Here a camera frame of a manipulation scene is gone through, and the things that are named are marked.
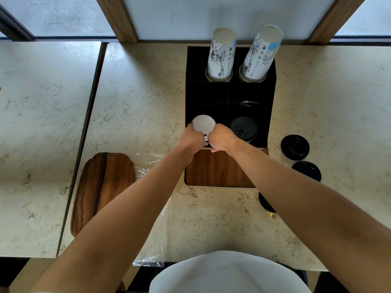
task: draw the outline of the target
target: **wooden cutting board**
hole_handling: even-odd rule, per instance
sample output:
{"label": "wooden cutting board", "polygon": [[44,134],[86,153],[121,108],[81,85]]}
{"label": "wooden cutting board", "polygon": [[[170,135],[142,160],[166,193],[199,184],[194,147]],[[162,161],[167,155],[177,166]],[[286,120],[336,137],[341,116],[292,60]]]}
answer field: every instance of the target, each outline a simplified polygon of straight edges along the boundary
{"label": "wooden cutting board", "polygon": [[186,167],[185,182],[191,186],[255,188],[235,159],[225,151],[199,150]]}
{"label": "wooden cutting board", "polygon": [[77,236],[92,217],[133,184],[135,178],[134,164],[126,154],[95,154],[81,172],[71,218],[71,234]]}

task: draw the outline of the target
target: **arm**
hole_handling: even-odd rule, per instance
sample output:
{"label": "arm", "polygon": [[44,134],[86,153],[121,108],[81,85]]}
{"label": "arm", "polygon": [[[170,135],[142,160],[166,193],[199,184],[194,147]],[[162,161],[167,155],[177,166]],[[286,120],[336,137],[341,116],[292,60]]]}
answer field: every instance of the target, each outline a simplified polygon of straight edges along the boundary
{"label": "arm", "polygon": [[350,292],[389,292],[391,230],[329,187],[217,124],[208,136],[242,167],[295,235]]}
{"label": "arm", "polygon": [[179,145],[82,229],[29,292],[115,292],[186,165],[204,147],[191,123]]}

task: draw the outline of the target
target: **clear plastic wrapper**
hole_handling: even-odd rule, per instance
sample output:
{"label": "clear plastic wrapper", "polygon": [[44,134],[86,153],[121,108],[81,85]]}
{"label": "clear plastic wrapper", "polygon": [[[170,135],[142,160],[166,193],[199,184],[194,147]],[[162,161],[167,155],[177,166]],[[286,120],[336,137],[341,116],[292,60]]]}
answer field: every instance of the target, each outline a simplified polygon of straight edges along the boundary
{"label": "clear plastic wrapper", "polygon": [[[137,153],[132,158],[135,165],[141,165],[140,167],[134,167],[136,180],[144,177],[163,157],[164,155],[155,153]],[[156,219],[147,241],[133,262],[134,266],[164,266],[164,249],[167,245],[168,204],[169,201]]]}

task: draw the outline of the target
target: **wooden board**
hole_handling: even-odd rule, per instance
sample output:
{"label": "wooden board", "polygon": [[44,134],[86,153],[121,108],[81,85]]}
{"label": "wooden board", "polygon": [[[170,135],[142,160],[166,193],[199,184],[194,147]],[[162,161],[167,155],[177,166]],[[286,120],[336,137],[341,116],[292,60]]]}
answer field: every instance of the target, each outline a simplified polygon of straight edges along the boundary
{"label": "wooden board", "polygon": [[307,44],[325,45],[335,36],[365,0],[335,0],[316,26]]}
{"label": "wooden board", "polygon": [[224,151],[198,151],[186,167],[185,182],[191,186],[255,188],[235,159]]}
{"label": "wooden board", "polygon": [[97,153],[86,162],[71,219],[71,234],[82,228],[105,205],[135,181],[134,164],[122,153]]}
{"label": "wooden board", "polygon": [[124,0],[96,0],[119,42],[137,43],[134,29]]}

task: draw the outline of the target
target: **person's left arm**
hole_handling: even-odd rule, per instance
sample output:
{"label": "person's left arm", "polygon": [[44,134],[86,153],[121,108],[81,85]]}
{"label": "person's left arm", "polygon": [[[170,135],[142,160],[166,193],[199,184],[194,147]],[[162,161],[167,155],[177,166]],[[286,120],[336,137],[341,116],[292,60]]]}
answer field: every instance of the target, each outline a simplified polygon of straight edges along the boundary
{"label": "person's left arm", "polygon": [[204,147],[191,123],[179,145],[82,229],[29,292],[115,292],[186,165]]}

